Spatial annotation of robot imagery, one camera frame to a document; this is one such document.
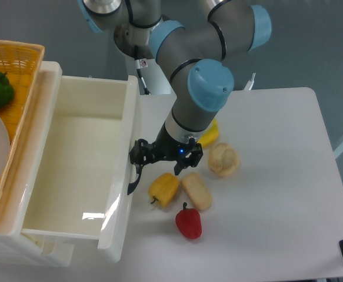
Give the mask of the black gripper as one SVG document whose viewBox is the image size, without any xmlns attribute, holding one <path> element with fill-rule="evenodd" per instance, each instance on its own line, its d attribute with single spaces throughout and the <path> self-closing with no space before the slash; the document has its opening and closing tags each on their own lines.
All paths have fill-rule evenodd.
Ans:
<svg viewBox="0 0 343 282">
<path fill-rule="evenodd" d="M 187 167 L 197 167 L 202 156 L 202 146 L 193 137 L 188 138 L 187 143 L 181 143 L 169 135 L 165 125 L 153 143 L 138 139 L 129 152 L 130 162 L 136 167 L 136 182 L 140 181 L 145 165 L 159 161 L 176 162 L 174 175 L 178 176 Z"/>
</svg>

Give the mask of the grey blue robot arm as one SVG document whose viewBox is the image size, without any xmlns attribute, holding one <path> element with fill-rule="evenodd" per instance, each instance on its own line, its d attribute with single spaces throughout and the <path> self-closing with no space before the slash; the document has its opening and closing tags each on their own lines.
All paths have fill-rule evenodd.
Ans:
<svg viewBox="0 0 343 282">
<path fill-rule="evenodd" d="M 207 23 L 188 31 L 178 21 L 163 19 L 160 1 L 78 5 L 92 32 L 127 26 L 132 57 L 153 59 L 177 96 L 156 141 L 134 143 L 129 157 L 137 175 L 159 161 L 175 162 L 175 174 L 197 166 L 203 155 L 199 138 L 234 89 L 233 75 L 222 62 L 269 40 L 268 11 L 245 1 L 201 1 Z"/>
</svg>

